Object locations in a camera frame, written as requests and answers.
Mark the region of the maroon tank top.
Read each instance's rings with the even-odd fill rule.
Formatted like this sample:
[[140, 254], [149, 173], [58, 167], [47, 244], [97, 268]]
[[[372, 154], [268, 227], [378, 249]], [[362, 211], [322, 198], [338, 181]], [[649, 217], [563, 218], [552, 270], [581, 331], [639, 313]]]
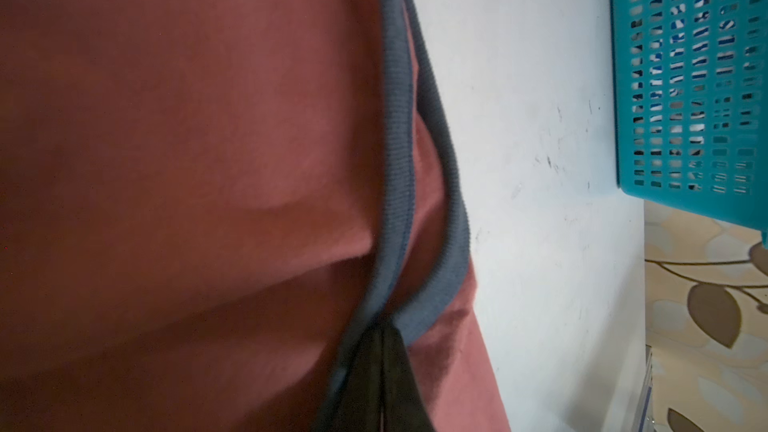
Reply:
[[400, 332], [510, 424], [414, 0], [1, 0], [1, 427], [331, 431]]

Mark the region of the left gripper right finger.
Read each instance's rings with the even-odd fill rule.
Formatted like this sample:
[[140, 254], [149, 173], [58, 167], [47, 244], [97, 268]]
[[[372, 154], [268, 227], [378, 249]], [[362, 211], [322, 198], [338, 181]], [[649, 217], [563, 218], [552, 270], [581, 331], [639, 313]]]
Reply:
[[434, 432], [400, 332], [386, 323], [382, 339], [382, 430]]

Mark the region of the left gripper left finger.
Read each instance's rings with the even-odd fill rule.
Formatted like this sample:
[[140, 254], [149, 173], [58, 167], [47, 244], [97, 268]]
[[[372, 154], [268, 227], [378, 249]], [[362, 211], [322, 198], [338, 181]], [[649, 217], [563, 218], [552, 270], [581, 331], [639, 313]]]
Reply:
[[342, 389], [331, 431], [377, 432], [382, 425], [382, 357], [380, 326], [361, 338]]

